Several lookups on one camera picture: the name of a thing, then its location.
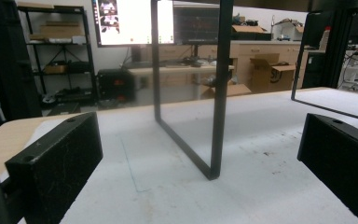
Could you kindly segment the black metal shelf rack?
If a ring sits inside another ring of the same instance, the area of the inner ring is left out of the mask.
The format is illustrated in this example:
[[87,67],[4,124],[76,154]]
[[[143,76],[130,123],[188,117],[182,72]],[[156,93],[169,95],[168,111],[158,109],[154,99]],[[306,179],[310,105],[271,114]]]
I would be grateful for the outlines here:
[[[96,101],[96,76],[87,11],[82,6],[18,3],[36,87],[45,104]],[[46,38],[40,26],[47,21],[78,22],[84,34]]]

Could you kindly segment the black computer tower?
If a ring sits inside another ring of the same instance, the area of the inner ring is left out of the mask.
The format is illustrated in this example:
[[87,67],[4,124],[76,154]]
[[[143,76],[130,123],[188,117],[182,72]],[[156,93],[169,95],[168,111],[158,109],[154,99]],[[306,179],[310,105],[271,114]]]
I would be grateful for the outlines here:
[[120,102],[135,100],[135,78],[123,69],[102,69],[97,74],[98,94],[101,100]]

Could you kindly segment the black metal frame stand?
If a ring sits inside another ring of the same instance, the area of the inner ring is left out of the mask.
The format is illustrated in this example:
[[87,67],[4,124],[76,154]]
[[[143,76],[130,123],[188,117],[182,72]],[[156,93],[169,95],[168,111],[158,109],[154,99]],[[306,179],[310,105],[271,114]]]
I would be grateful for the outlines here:
[[326,61],[324,63],[323,79],[321,86],[328,88],[336,88],[340,69],[344,60],[344,54],[349,44],[350,31],[353,24],[353,19],[358,15],[358,0],[308,0],[306,7],[307,17],[305,23],[305,30],[300,42],[300,50],[296,62],[296,71],[294,84],[291,90],[291,100],[323,110],[327,110],[339,115],[358,119],[358,115],[339,111],[327,106],[316,105],[311,102],[306,102],[296,97],[296,86],[299,80],[299,72],[305,53],[305,47],[308,41],[308,35],[311,31],[309,20],[311,15],[318,13],[330,13],[332,16],[332,28],[328,37],[328,42],[325,51]]
[[215,180],[220,176],[223,154],[223,138],[227,105],[227,82],[229,74],[229,51],[231,19],[234,0],[219,0],[219,34],[217,44],[217,78],[213,98],[213,137],[211,159],[208,165],[185,140],[176,133],[161,117],[160,85],[159,85],[159,54],[158,54],[158,1],[150,0],[151,7],[151,35],[152,35],[152,75],[153,75],[153,103],[155,121],[181,148],[196,167],[208,180]]

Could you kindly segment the large bright computer monitor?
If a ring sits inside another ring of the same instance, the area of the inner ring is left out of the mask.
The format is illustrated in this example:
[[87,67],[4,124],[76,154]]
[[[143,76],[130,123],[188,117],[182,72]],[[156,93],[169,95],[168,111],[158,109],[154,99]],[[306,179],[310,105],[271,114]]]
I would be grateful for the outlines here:
[[[97,45],[152,43],[152,0],[91,0]],[[173,44],[173,0],[158,0],[158,42]]]

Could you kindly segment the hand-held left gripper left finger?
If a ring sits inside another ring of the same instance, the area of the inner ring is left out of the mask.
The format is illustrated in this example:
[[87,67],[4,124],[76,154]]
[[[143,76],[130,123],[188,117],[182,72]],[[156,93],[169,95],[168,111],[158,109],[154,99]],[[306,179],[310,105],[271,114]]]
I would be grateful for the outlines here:
[[28,224],[59,224],[103,158],[97,114],[66,119],[5,162]]

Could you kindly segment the dark computer monitor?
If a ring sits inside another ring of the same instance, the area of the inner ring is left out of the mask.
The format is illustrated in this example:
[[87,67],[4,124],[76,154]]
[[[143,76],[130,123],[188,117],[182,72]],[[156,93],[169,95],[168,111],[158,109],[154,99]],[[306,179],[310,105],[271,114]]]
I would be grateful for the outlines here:
[[173,7],[173,38],[178,45],[216,44],[218,7]]

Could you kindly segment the black equipment rack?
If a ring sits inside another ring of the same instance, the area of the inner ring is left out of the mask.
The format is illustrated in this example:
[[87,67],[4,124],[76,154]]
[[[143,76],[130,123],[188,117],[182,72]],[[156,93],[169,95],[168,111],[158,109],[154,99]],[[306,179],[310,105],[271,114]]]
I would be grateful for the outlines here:
[[320,47],[329,27],[320,70],[304,76],[307,87],[336,88],[349,45],[358,44],[358,0],[310,0],[301,50]]

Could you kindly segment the cardboard box on shelf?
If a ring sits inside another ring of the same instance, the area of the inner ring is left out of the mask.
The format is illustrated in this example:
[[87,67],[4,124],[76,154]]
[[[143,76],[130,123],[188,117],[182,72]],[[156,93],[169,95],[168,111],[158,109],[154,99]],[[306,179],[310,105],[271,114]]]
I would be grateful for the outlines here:
[[47,21],[40,26],[40,34],[46,38],[72,38],[84,32],[78,22]]

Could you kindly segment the wooden cabinet counter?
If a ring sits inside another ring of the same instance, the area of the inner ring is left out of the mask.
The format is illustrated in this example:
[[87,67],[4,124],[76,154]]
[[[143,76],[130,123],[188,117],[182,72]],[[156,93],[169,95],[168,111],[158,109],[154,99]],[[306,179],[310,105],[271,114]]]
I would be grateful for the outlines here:
[[[254,66],[251,58],[259,54],[279,54],[279,62],[295,64],[300,43],[293,41],[232,41],[229,58],[235,66],[234,74],[241,84],[253,88]],[[194,48],[190,45],[160,45],[158,56],[161,61],[183,59],[191,56]]]

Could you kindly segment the light wooden desk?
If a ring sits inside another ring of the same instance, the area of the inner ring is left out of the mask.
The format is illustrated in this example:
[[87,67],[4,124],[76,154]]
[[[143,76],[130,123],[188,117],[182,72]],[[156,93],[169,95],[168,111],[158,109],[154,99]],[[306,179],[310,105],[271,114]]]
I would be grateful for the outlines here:
[[158,78],[154,77],[152,68],[132,68],[128,72],[135,76],[137,87],[141,86],[142,78],[145,79],[145,87],[151,91],[158,85],[161,98],[174,91],[184,92],[185,90],[190,90],[189,99],[199,100],[202,90],[201,79],[206,75],[215,75],[216,67],[212,65],[201,67],[160,67]]

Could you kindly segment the white foam table mat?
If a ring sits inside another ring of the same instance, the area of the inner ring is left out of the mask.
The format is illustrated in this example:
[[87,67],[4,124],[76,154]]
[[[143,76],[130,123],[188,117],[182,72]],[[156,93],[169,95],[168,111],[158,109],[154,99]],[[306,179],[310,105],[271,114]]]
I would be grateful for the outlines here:
[[209,180],[151,107],[102,111],[103,160],[62,224],[358,224],[296,157],[309,113],[358,128],[358,93],[229,98],[221,174]]

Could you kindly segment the open cardboard box on counter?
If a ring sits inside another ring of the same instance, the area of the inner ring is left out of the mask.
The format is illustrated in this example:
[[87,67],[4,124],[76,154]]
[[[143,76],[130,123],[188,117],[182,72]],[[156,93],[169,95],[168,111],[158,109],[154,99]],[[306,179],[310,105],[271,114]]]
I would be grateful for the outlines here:
[[260,26],[233,25],[232,40],[270,41],[271,33]]

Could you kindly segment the black curtain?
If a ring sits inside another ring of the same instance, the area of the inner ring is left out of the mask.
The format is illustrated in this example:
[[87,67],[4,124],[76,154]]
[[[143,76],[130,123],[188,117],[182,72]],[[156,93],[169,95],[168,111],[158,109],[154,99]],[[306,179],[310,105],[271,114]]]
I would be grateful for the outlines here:
[[0,103],[8,120],[42,116],[14,0],[0,0]]

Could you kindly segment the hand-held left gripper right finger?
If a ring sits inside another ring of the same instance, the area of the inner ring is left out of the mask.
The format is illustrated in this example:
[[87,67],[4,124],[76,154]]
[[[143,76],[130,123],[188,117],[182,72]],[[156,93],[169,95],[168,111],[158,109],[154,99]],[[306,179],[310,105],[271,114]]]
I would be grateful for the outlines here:
[[297,159],[358,217],[358,129],[338,119],[308,114]]

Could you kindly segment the flat cardboard box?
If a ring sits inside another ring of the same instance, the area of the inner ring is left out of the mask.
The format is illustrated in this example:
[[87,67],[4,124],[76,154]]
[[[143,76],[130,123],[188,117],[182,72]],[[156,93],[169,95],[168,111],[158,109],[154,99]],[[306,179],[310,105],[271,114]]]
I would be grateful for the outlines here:
[[[227,97],[240,96],[251,94],[252,91],[247,88],[244,84],[228,85],[227,86]],[[207,88],[206,86],[201,87],[201,99],[212,99],[215,96],[215,88]]]

